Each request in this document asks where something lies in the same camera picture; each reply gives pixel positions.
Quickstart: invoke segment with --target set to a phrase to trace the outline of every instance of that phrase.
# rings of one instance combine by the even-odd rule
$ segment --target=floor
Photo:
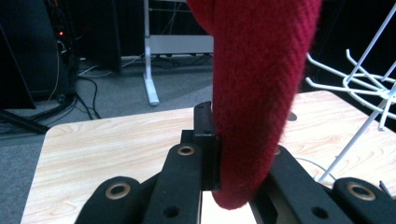
[[[92,69],[84,73],[97,84],[96,110],[100,116],[114,118],[156,111],[185,108],[210,101],[212,97],[212,59],[210,55],[153,59],[153,79],[160,98],[158,106],[150,106],[142,78],[143,66],[136,62],[123,68],[122,76],[106,70]],[[92,67],[82,62],[79,73]],[[94,86],[79,80],[77,93],[86,105],[92,104]],[[35,103],[36,110],[11,110],[21,116],[31,116],[53,108],[56,101]],[[81,103],[63,113],[41,121],[54,125],[89,120]],[[28,133],[0,123],[0,220],[20,223],[29,189],[35,174],[44,135]]]

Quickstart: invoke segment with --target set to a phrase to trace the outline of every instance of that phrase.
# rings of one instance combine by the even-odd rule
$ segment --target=red cloth
[[[214,37],[213,119],[221,137],[221,190],[234,209],[266,177],[302,79],[319,0],[188,0]]]

